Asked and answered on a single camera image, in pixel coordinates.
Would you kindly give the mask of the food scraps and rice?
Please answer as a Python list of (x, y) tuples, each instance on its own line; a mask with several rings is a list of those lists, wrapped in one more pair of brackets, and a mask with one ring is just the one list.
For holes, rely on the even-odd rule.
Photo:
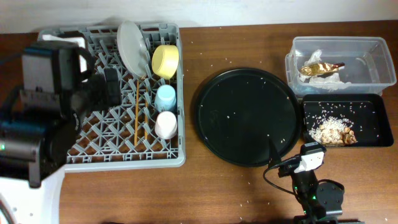
[(369, 101), (306, 102), (305, 125), (311, 140), (324, 146), (378, 146), (381, 131)]

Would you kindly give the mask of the white paper napkin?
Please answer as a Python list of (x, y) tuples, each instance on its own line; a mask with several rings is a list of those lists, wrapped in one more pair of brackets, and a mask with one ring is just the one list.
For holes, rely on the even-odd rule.
[(319, 84), (319, 85), (350, 84), (350, 82), (341, 81), (339, 71), (326, 73), (323, 75), (317, 75), (317, 76), (313, 76), (313, 77), (302, 75), (299, 72), (299, 70), (303, 66), (311, 65), (314, 63), (322, 63), (323, 61), (321, 59), (321, 56), (322, 56), (322, 50), (318, 49), (318, 50), (314, 51), (311, 54), (310, 58), (307, 61), (305, 61), (304, 64), (298, 69), (298, 75), (299, 75), (299, 79), (301, 82), (309, 83), (309, 84)]

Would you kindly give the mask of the gold brown snack wrapper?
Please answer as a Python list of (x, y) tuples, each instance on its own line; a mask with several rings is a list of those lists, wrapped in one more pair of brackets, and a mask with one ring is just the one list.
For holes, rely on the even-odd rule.
[(331, 63), (314, 63), (311, 65), (303, 66), (299, 72), (302, 75), (305, 76), (317, 76), (317, 75), (323, 75), (326, 73), (331, 73), (331, 72), (336, 72), (338, 70), (344, 69), (345, 64), (344, 63), (336, 63), (336, 64), (331, 64)]

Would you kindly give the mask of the pink white plastic cup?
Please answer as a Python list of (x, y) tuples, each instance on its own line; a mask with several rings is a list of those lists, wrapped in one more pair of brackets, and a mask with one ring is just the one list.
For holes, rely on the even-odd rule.
[(155, 122), (155, 133), (161, 139), (172, 139), (177, 133), (177, 118), (170, 111), (159, 113)]

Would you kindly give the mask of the light blue plastic cup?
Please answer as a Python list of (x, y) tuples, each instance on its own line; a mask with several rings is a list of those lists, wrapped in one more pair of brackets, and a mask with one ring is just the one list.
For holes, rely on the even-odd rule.
[(158, 112), (175, 111), (177, 106), (177, 95), (171, 85), (161, 85), (155, 96), (155, 108)]

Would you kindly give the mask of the yellow plastic bowl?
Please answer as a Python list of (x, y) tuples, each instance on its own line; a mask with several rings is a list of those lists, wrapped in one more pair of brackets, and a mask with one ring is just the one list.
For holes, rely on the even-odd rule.
[(152, 71), (166, 79), (170, 80), (177, 71), (179, 62), (179, 52), (175, 45), (160, 45), (152, 56)]

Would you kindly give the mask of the wooden chopstick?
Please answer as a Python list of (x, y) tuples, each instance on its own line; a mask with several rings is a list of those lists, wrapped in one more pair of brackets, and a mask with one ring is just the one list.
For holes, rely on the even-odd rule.
[(136, 106), (135, 106), (135, 122), (134, 122), (134, 146), (137, 146), (138, 141), (138, 117), (139, 117), (139, 80), (136, 82)]
[(146, 87), (146, 90), (145, 90), (145, 93), (144, 93), (144, 98), (145, 98), (145, 110), (144, 110), (144, 124), (145, 124), (145, 127), (144, 127), (144, 139), (145, 140), (147, 140), (147, 138), (148, 138), (148, 132), (147, 132), (147, 126), (148, 126), (148, 117), (147, 117), (147, 107), (148, 107), (148, 100), (147, 100), (147, 94), (148, 94), (148, 89), (147, 89), (147, 87)]

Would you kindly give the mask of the grey round plate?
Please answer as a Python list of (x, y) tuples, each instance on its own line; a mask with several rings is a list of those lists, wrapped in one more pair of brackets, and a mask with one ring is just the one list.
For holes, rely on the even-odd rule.
[(146, 75), (146, 43), (133, 21), (124, 21), (117, 32), (118, 51), (127, 70), (138, 77)]

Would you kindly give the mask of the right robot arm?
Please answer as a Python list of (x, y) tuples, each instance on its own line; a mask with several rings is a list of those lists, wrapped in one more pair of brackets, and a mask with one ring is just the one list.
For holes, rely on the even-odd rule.
[(266, 171), (278, 170), (278, 176), (292, 179), (292, 190), (286, 190), (264, 180), (271, 186), (292, 194), (303, 208), (303, 215), (293, 218), (294, 223), (338, 223), (338, 216), (343, 213), (342, 203), (345, 188), (330, 179), (317, 179), (315, 170), (323, 165), (325, 146), (311, 142), (301, 146), (300, 153), (282, 160), (272, 141), (269, 145), (269, 165)]

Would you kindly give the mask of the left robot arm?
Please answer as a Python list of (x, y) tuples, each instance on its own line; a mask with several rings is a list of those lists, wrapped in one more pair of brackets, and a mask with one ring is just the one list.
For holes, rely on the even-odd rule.
[(23, 82), (1, 105), (1, 222), (58, 223), (67, 152), (94, 111), (121, 104), (114, 68), (88, 50), (40, 40), (21, 53)]

